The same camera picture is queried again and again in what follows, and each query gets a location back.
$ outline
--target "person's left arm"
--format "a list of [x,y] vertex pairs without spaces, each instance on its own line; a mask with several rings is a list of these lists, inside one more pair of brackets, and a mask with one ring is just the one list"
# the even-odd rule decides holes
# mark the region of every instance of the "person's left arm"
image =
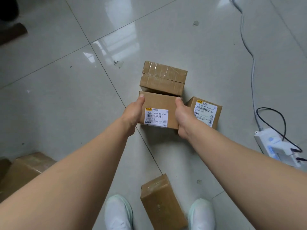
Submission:
[[145,98],[103,133],[51,166],[0,204],[0,229],[92,229]]

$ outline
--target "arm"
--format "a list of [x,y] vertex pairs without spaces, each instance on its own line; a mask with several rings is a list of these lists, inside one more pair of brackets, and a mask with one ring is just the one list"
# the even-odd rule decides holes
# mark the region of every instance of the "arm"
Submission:
[[176,99],[187,139],[256,229],[307,229],[307,174],[220,134]]
[[92,229],[144,101],[3,201],[0,229]]

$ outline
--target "white shipping label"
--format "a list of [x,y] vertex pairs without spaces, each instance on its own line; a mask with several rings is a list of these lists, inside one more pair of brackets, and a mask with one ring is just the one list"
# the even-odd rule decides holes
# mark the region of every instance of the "white shipping label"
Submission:
[[146,108],[144,124],[158,127],[167,127],[168,116],[169,110]]
[[195,116],[200,121],[204,122],[210,127],[212,127],[216,111],[217,111],[217,106],[203,102],[201,100],[197,100],[194,108]]

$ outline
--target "brown cardboard box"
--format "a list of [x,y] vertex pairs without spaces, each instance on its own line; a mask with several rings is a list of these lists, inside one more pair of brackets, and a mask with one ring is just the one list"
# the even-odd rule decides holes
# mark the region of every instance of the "brown cardboard box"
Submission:
[[144,91],[140,91],[140,94],[141,93],[145,96],[145,103],[143,105],[143,113],[139,123],[178,129],[178,122],[175,118],[175,96]]
[[0,158],[0,182],[11,166],[11,162],[7,158]]
[[0,202],[55,163],[40,152],[17,158],[0,183]]
[[192,97],[186,105],[194,111],[195,116],[213,129],[217,129],[217,123],[222,111],[222,106],[212,102]]
[[142,185],[141,201],[155,230],[175,230],[188,225],[166,174]]
[[145,61],[140,87],[143,91],[181,96],[188,71]]

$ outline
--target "tile floor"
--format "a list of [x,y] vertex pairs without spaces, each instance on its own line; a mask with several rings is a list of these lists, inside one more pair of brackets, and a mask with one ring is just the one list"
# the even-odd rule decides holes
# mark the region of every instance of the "tile floor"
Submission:
[[[236,0],[256,58],[258,106],[282,111],[290,139],[307,149],[305,0]],[[223,106],[218,130],[259,151],[253,138],[252,59],[228,0],[19,0],[29,34],[0,47],[0,152],[64,158],[134,101],[145,60],[188,70],[184,98]],[[122,61],[119,69],[113,61]],[[263,113],[282,129],[274,113]],[[217,229],[253,229],[194,150],[172,131],[138,126],[109,195],[131,203],[136,229],[152,229],[141,184],[166,173],[185,213],[212,199]],[[105,229],[104,210],[94,229]]]

